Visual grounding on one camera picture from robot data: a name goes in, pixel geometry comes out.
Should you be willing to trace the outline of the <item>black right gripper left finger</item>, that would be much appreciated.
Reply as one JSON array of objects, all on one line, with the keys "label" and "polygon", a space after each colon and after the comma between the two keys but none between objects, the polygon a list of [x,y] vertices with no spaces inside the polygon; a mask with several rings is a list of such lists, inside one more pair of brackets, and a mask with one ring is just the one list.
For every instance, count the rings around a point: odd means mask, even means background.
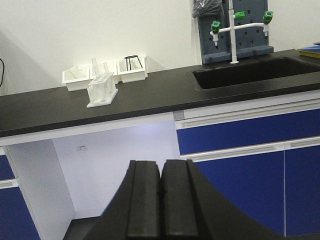
[{"label": "black right gripper left finger", "polygon": [[65,240],[160,239],[158,165],[132,160],[101,216],[73,220]]}]

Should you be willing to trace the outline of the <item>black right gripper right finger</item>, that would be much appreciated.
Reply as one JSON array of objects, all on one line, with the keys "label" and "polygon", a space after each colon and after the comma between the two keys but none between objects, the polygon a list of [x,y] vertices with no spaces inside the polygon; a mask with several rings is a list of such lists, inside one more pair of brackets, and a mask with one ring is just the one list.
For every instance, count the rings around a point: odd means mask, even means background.
[{"label": "black right gripper right finger", "polygon": [[224,197],[192,160],[167,160],[161,176],[164,240],[283,240]]}]

